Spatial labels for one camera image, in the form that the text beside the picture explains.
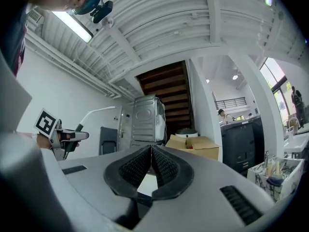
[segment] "railing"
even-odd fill
[[[215,104],[217,109],[225,109],[247,105],[245,97],[225,101],[215,101]]]

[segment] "hand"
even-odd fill
[[[43,149],[50,149],[51,148],[51,144],[50,141],[47,137],[45,137],[42,134],[38,134],[37,137],[37,145],[39,146],[39,148],[43,148]]]

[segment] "person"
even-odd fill
[[[298,90],[296,90],[294,86],[292,86],[291,96],[292,96],[292,103],[295,105],[296,109],[296,117],[300,123],[300,126],[302,126],[307,122],[303,98],[301,97],[301,93]]]
[[[231,115],[226,114],[226,113],[224,112],[223,109],[220,109],[220,110],[218,111],[218,114],[221,116],[222,120],[223,120],[226,124],[231,123],[231,122],[233,121]]]
[[[89,10],[98,5],[100,0],[15,0],[16,3],[4,13],[7,18],[2,24],[0,32],[0,50],[11,71],[16,76],[22,66],[25,53],[25,34],[29,7],[40,7],[49,11]],[[32,136],[39,148],[50,148],[50,142],[42,134],[22,133]]]

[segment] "white column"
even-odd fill
[[[247,80],[260,110],[265,151],[283,157],[283,128],[280,112],[265,78],[248,55],[231,50],[228,54]]]
[[[222,138],[216,105],[197,59],[187,63],[195,128],[201,136],[219,145],[218,160],[222,162]]]

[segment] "wooden staircase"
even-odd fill
[[[145,95],[156,94],[165,105],[168,139],[184,128],[194,128],[185,62],[177,62],[139,75]]]

